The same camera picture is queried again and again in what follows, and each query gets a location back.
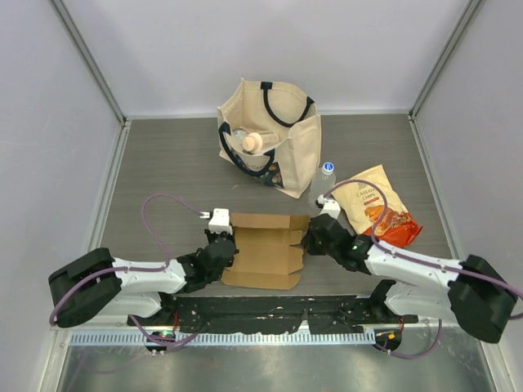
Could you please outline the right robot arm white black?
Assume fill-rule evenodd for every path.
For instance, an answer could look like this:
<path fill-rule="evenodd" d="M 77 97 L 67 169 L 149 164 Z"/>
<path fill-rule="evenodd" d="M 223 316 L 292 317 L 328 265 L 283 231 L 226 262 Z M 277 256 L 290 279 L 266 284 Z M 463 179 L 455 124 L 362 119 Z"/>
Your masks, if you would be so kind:
<path fill-rule="evenodd" d="M 406 251 L 371 235 L 352 235 L 327 214 L 311 219 L 301 245 L 351 272 L 382 277 L 369 302 L 370 315 L 380 323 L 396 315 L 428 317 L 497 343 L 515 317 L 516 289 L 482 257 L 460 261 Z"/>

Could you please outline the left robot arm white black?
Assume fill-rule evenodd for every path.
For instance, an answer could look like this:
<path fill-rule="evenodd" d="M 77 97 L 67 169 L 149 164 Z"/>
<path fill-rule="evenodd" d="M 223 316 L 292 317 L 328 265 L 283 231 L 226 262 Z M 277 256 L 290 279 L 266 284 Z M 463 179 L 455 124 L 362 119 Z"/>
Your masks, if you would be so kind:
<path fill-rule="evenodd" d="M 239 252 L 231 227 L 207 229 L 208 245 L 165 262 L 127 261 L 98 247 L 52 273 L 49 323 L 77 327 L 97 315 L 133 315 L 168 324 L 174 306 L 163 298 L 192 293 L 221 279 Z"/>

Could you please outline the brown cardboard box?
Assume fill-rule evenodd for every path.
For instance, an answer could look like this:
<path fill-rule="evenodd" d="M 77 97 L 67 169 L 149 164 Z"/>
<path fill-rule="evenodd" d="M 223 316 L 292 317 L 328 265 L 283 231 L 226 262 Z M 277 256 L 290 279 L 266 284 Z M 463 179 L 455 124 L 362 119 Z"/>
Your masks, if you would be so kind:
<path fill-rule="evenodd" d="M 221 281 L 228 286 L 290 290 L 298 285 L 304 251 L 300 248 L 308 215 L 234 212 L 230 215 L 239 252 Z"/>

